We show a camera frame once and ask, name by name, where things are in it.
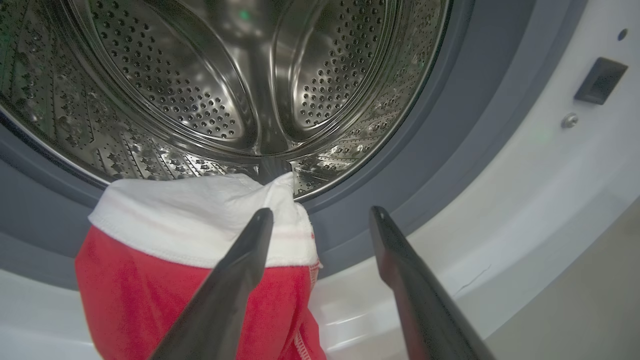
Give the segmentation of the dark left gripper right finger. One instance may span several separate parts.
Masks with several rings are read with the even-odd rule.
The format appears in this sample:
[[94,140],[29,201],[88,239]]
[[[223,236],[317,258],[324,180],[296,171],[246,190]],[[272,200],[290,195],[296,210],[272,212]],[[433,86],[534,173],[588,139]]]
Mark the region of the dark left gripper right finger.
[[408,357],[492,360],[482,338],[383,207],[371,207],[369,228],[379,276],[394,295]]

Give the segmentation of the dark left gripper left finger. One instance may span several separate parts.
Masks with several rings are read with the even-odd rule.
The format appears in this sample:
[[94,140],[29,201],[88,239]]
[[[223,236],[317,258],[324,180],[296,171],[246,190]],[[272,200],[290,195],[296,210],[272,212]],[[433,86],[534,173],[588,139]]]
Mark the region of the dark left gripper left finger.
[[265,272],[273,225],[270,209],[254,213],[162,338],[152,360],[236,357],[249,295]]

